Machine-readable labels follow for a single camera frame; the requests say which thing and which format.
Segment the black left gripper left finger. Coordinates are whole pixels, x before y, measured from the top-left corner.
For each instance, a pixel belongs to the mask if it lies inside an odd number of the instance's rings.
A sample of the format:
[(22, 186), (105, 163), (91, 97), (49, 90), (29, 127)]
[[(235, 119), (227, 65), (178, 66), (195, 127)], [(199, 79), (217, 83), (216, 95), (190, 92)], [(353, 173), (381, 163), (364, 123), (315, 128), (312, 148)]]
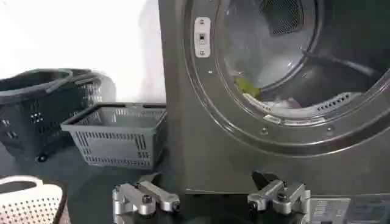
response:
[(134, 183), (116, 185), (112, 190), (113, 223), (125, 223), (124, 217), (134, 213), (144, 218), (152, 217), (157, 210), (179, 213), (180, 197), (157, 186), (154, 181), (160, 177), (161, 173), (152, 173)]

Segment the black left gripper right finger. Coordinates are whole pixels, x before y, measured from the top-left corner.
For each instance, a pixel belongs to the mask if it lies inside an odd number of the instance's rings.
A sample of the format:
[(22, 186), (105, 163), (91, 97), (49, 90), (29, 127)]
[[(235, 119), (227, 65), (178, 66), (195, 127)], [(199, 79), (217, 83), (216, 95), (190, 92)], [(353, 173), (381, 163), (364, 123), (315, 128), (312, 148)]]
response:
[(247, 196), (249, 217), (256, 220), (267, 212), (275, 219), (289, 223), (311, 223), (311, 191), (300, 182), (287, 183), (273, 173), (253, 171), (258, 191)]

